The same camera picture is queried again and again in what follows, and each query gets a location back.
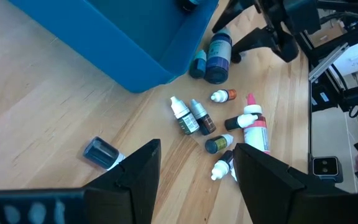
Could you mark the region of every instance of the black cable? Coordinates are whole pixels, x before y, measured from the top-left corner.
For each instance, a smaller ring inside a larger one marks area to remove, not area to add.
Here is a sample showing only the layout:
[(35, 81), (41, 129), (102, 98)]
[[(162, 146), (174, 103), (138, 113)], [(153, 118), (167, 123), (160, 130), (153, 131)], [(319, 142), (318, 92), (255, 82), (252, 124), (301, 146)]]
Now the black cable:
[(337, 69), (337, 67), (334, 64), (332, 64), (331, 66), (333, 67), (334, 71), (336, 72), (336, 74), (338, 75), (339, 79), (341, 80), (345, 90), (348, 90), (348, 87), (346, 85), (345, 79), (343, 78), (342, 74), (339, 72), (339, 70)]
[(324, 24), (324, 23), (330, 21), (331, 19), (340, 19), (345, 16), (358, 19), (358, 14), (354, 13), (354, 12), (336, 12), (334, 14), (324, 16), (323, 18), (321, 18), (320, 24)]

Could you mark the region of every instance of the pink and white bottle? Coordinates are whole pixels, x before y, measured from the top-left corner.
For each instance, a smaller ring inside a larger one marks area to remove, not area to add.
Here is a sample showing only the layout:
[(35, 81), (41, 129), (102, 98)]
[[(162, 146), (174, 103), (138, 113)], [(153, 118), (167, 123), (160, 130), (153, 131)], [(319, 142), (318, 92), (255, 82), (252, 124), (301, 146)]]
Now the pink and white bottle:
[(252, 93), (247, 96), (247, 106), (244, 108), (244, 114), (258, 116), (258, 119), (253, 124), (244, 128), (244, 142), (264, 153), (270, 154), (266, 119), (262, 116), (262, 107), (256, 104)]

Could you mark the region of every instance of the red bottle cap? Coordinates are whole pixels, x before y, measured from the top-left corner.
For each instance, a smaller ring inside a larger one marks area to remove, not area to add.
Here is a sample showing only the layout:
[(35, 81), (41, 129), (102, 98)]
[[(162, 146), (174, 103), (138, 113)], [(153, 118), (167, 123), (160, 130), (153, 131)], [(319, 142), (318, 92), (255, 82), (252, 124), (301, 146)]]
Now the red bottle cap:
[(247, 96), (247, 105), (256, 105), (255, 97), (252, 93)]

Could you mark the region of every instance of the blue bin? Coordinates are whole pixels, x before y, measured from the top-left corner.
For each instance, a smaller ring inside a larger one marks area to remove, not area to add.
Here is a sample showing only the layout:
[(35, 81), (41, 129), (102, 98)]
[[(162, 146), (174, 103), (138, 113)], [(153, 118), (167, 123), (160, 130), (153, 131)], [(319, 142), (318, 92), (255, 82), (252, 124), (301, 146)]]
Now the blue bin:
[(10, 0), (127, 90), (184, 74), (218, 5), (177, 0)]

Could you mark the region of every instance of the wooden table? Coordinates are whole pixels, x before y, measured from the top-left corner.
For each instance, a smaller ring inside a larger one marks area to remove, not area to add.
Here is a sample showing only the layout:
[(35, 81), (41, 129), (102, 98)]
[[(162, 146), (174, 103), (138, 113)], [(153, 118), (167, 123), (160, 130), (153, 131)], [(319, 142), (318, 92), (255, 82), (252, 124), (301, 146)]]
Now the wooden table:
[[(223, 11), (222, 0), (205, 33)], [(264, 20), (254, 8), (228, 26), (233, 41)], [(208, 100), (220, 88), (238, 97)], [(306, 172), (308, 63), (284, 63), (269, 49), (248, 52), (231, 65), (229, 80), (211, 85), (188, 75), (143, 94), (132, 94), (6, 0), (0, 0), (0, 189), (79, 187), (103, 171), (81, 158), (101, 136), (125, 155), (152, 138), (162, 140), (162, 166), (154, 223), (251, 223), (231, 176), (210, 179), (218, 155), (205, 140), (225, 133), (223, 121), (242, 113), (253, 92), (267, 118), (272, 155)], [(218, 129), (185, 136), (170, 108), (171, 96), (202, 102)], [(240, 130), (232, 132), (242, 142)]]

